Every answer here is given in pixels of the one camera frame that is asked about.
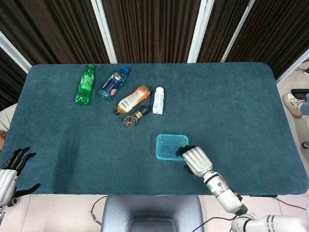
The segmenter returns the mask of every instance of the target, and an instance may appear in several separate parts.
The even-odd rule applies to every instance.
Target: black bottle cap
[[[116,115],[120,115],[120,113],[119,113],[119,111],[116,109],[116,110],[114,110],[114,114],[116,114]]]
[[[149,112],[148,108],[144,105],[140,107],[139,111],[142,115],[146,115]]]

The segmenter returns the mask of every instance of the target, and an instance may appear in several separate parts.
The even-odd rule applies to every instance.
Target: curtain
[[[17,103],[26,73],[0,49],[0,111]]]
[[[278,79],[309,48],[309,4],[257,0],[226,61],[268,64]]]
[[[198,62],[220,62],[249,0],[215,0]]]
[[[119,63],[187,62],[200,0],[104,0]]]
[[[90,0],[2,0],[0,30],[32,65],[109,63]]]

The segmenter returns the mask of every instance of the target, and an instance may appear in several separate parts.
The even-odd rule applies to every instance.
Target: chair
[[[101,232],[191,232],[202,223],[197,195],[109,195]]]

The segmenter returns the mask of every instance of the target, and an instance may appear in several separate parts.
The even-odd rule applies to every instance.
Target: green soda bottle
[[[95,76],[93,74],[93,64],[88,65],[88,70],[83,73],[81,83],[79,84],[78,93],[75,102],[80,105],[86,105],[89,102],[90,91]]]

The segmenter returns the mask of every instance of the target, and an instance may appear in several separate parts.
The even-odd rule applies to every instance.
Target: cable
[[[94,202],[94,204],[93,204],[93,206],[92,206],[92,208],[91,208],[91,211],[89,212],[90,215],[91,215],[91,217],[92,217],[92,219],[93,219],[97,224],[99,224],[99,225],[101,225],[101,222],[99,222],[99,221],[96,219],[96,216],[94,215],[94,213],[92,213],[92,211],[93,211],[93,208],[95,207],[96,203],[97,203],[99,200],[101,200],[101,199],[103,199],[103,198],[106,198],[106,197],[107,197],[107,196],[101,197],[101,198],[97,199],[97,201]]]
[[[212,217],[210,219],[208,219],[207,221],[205,221],[203,224],[199,225],[198,227],[196,227],[192,232],[196,231],[198,228],[202,227],[203,225],[205,225],[207,222],[209,222],[210,220],[213,219],[223,219],[223,220],[227,220],[227,221],[232,221],[237,217],[237,215],[235,215],[235,217],[228,219],[228,218],[224,218],[224,217]]]
[[[279,200],[278,198],[275,198],[275,197],[272,197],[273,199],[276,199],[276,200],[278,200],[278,201],[280,201],[280,202],[282,202],[283,204],[286,204],[286,205],[288,205],[288,206],[292,206],[292,207],[296,207],[296,208],[299,208],[299,209],[303,209],[303,210],[306,210],[305,208],[303,208],[303,207],[300,207],[300,206],[297,206],[297,205],[293,205],[293,204],[288,204],[288,203],[286,203],[286,202],[284,202],[284,201],[282,201],[282,200]]]

